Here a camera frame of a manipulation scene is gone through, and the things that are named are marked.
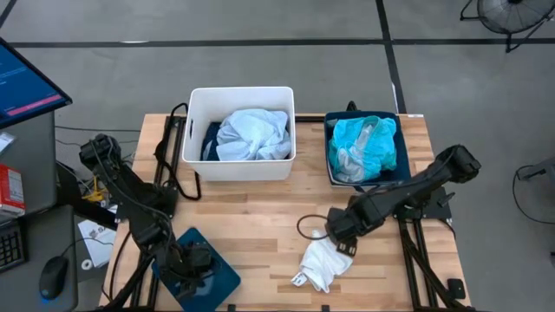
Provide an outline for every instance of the keyboard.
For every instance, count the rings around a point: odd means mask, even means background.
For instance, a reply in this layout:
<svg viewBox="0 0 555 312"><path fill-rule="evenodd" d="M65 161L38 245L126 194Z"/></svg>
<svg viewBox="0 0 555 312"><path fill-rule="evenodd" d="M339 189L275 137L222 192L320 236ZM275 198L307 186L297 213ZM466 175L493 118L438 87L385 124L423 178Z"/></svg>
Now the keyboard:
<svg viewBox="0 0 555 312"><path fill-rule="evenodd" d="M0 225L0 273L27 262L24 239L20 220Z"/></svg>

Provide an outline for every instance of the butcher block tabletop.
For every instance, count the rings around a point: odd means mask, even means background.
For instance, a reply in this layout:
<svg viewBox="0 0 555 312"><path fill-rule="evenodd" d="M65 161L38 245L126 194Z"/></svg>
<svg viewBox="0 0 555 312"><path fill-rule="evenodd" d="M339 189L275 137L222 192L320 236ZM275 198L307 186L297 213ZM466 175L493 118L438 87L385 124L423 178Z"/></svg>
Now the butcher block tabletop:
<svg viewBox="0 0 555 312"><path fill-rule="evenodd" d="M147 182L154 178L156 160L153 152L164 132L166 117L166 114L147 114L142 125L133 170ZM421 115L400 114L399 118L410 170L414 175L434 160L426 121ZM297 122L296 127L297 157L288 179L256 182L201 180L202 199L195 202L180 198L177 204L173 218L176 237L196 227L241 276L241 284L219 310L227 310L229 304L235 304L237 311L320 311L323 305L329 305L331 311L412 310L399 227L392 217L381 228L359 238L352 266L335 278L329 294L315 291L310 283L301 287L291 284L310 243L297 233L298 219L306 214L325 216L331 206L345 208L349 196L354 193L352 188L330 186L323 123ZM169 146L168 159L173 144ZM194 195L193 170L181 157L178 177L186 192ZM323 221L305 219L302 230L305 233L312 229L323 231ZM440 280L446 285L448 278L464 281L453 233L437 220L423 220L422 226L430 265ZM127 222L119 224L104 282L106 291L116 254L128 231ZM139 254L133 239L129 239L115 271L115 294L133 274ZM423 275L420 269L416 272L421 303L428 305ZM144 278L140 305L147 303L151 274L149 269ZM461 302L470 304L468 297ZM107 303L108 299L102 296L100 305ZM155 309L181 310L161 283Z"/></svg>

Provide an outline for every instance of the white plastic bin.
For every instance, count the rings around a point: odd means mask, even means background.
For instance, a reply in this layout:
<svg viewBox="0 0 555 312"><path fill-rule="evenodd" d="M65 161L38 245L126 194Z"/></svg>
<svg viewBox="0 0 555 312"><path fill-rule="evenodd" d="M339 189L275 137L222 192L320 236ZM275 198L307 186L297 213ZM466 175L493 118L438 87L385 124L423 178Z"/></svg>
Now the white plastic bin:
<svg viewBox="0 0 555 312"><path fill-rule="evenodd" d="M239 109L263 108L289 115L291 152L282 160L201 161L202 141L211 122L221 122ZM206 181L283 180L297 154L295 101L288 87L197 88L191 93L182 158Z"/></svg>

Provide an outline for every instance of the gray concrete floor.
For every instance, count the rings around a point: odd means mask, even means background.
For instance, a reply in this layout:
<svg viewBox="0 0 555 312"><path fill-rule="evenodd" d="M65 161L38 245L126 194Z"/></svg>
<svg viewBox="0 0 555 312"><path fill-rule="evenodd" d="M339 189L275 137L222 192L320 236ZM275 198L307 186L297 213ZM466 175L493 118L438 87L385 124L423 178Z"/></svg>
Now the gray concrete floor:
<svg viewBox="0 0 555 312"><path fill-rule="evenodd" d="M387 0L391 35L502 38L478 22L459 22L464 2ZM554 28L547 23L537 36L555 37ZM18 0L0 36L12 42L381 38L382 30L374 0ZM395 111L382 45L20 51L74 98L56 112L59 125L138 129L144 114L167 113L188 101L192 89L213 86L290 86L298 112L343 110L350 100L360 109ZM448 187L457 192L457 244L478 309L555 305L549 260L555 227L524 218L511 194L517 167L555 156L554 53L555 44L525 45L509 55L502 45L395 46L407 110L425 114L434 150L462 143L483 165L471 183ZM56 132L79 143L91 135ZM134 149L125 145L124 153ZM57 158L87 177L77 152L58 146ZM555 221L552 188L539 177L519 183L517 195L530 214ZM96 305L102 274L84 283L89 290L80 292L80 309Z"/></svg>

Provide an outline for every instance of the dark navy cloth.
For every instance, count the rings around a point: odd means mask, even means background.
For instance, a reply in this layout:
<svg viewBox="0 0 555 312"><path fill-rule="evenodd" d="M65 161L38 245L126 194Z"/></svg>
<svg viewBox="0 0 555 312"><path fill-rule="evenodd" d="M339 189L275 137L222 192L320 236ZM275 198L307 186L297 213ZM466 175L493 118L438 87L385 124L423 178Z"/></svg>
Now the dark navy cloth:
<svg viewBox="0 0 555 312"><path fill-rule="evenodd" d="M201 160L209 160L209 161L219 161L218 153L216 152L216 146L218 146L218 140L216 137L218 136L219 126L221 122L212 122L208 129L206 130L205 139L202 141L202 149L200 152L200 159ZM205 149L208 143L212 142L210 145L210 150L208 151L208 158L204 159L203 155L205 154Z"/></svg>

